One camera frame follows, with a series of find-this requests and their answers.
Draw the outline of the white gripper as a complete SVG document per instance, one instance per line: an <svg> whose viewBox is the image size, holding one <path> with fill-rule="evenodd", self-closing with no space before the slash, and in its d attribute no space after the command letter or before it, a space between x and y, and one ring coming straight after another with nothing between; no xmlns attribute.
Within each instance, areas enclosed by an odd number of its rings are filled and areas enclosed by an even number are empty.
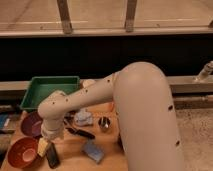
<svg viewBox="0 0 213 171"><path fill-rule="evenodd" d="M38 141L37 153L40 157L44 157L46 151L50 146L49 140L63 137L63 123L62 122L47 122L43 121L41 125L41 134L44 138L40 138Z"/></svg>

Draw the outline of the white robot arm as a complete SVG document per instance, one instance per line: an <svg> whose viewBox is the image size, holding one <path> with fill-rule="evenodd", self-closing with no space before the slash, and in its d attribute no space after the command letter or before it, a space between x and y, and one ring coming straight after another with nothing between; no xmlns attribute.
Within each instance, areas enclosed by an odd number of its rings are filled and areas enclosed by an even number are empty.
<svg viewBox="0 0 213 171"><path fill-rule="evenodd" d="M171 88L149 62L129 64L70 95L49 95L38 106L43 137L58 137L68 112L109 101L118 114L128 171L185 171Z"/></svg>

